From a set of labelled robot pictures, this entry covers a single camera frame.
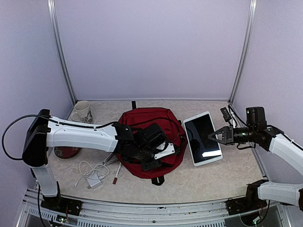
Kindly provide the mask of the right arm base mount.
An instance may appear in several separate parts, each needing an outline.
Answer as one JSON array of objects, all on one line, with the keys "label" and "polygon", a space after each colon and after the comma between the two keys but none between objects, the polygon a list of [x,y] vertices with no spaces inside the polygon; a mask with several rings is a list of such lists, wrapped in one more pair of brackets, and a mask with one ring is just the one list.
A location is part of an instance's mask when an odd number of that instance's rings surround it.
[{"label": "right arm base mount", "polygon": [[246,197],[228,199],[225,204],[229,215],[241,214],[267,206],[267,202],[264,200],[257,199],[254,201]]}]

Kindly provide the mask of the red backpack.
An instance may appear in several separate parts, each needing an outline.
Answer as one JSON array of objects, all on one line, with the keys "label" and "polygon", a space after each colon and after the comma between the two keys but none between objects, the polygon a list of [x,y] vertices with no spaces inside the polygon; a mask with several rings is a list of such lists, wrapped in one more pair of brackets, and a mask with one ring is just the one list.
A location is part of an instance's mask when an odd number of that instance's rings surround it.
[{"label": "red backpack", "polygon": [[137,107],[132,101],[132,109],[124,112],[117,124],[118,143],[114,154],[122,165],[134,176],[150,179],[153,185],[161,186],[164,175],[170,172],[141,171],[142,162],[154,160],[154,155],[163,151],[157,147],[173,143],[178,154],[173,170],[183,161],[187,146],[185,130],[174,113],[164,107]]}]

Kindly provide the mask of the white charger with cable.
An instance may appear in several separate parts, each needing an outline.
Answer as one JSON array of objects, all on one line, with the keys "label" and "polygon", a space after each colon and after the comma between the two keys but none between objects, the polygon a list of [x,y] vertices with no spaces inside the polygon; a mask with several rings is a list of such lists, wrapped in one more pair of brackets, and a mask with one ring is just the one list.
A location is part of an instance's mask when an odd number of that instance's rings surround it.
[{"label": "white charger with cable", "polygon": [[[87,165],[88,170],[86,172],[82,171],[82,166]],[[102,184],[102,180],[109,175],[109,169],[104,164],[96,164],[92,166],[86,161],[81,161],[79,163],[79,172],[81,176],[74,184],[74,188],[78,186],[81,179],[85,179],[88,183],[88,189],[95,189]]]}]

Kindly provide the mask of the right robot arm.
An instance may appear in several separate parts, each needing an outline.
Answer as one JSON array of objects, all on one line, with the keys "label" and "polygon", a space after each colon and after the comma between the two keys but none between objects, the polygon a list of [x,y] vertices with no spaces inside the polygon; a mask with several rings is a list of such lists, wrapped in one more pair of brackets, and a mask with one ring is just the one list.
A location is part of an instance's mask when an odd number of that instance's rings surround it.
[{"label": "right robot arm", "polygon": [[[226,146],[257,144],[265,151],[282,158],[300,174],[303,172],[303,148],[279,128],[268,125],[265,110],[261,106],[246,108],[244,127],[224,126],[209,134],[208,138]],[[277,201],[301,209],[303,207],[303,185],[259,180],[248,184],[245,197],[232,199],[227,205],[232,210],[254,210],[266,206],[266,201]]]}]

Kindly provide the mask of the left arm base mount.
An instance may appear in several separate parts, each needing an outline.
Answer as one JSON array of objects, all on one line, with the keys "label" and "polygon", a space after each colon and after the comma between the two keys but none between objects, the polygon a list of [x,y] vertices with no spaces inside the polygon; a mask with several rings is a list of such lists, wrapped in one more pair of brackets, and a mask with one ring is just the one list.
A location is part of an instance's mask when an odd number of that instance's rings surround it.
[{"label": "left arm base mount", "polygon": [[64,197],[45,197],[41,202],[41,206],[52,211],[79,216],[82,202]]}]

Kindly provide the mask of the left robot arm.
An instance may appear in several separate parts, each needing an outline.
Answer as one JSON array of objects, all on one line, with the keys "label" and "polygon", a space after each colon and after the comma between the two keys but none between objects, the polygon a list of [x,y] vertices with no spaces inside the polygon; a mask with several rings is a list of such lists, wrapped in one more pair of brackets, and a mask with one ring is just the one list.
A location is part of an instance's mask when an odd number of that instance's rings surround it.
[{"label": "left robot arm", "polygon": [[161,158],[176,153],[174,142],[182,129],[178,121],[166,117],[155,117],[133,125],[120,122],[100,125],[63,120],[51,116],[48,109],[42,109],[38,114],[24,115],[10,123],[2,134],[3,147],[10,127],[31,117],[34,120],[27,130],[19,160],[32,169],[43,196],[56,210],[66,206],[66,199],[60,195],[59,184],[48,163],[49,148],[97,149],[118,154],[124,162],[139,164],[146,171],[161,167]]}]

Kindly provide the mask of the white tablet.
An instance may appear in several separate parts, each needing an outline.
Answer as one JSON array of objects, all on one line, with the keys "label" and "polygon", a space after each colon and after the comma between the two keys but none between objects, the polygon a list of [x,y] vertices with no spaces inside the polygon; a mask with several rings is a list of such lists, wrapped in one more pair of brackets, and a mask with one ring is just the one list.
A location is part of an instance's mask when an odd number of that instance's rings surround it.
[{"label": "white tablet", "polygon": [[195,167],[223,159],[219,143],[208,138],[209,134],[215,132],[209,111],[185,119],[183,125]]}]

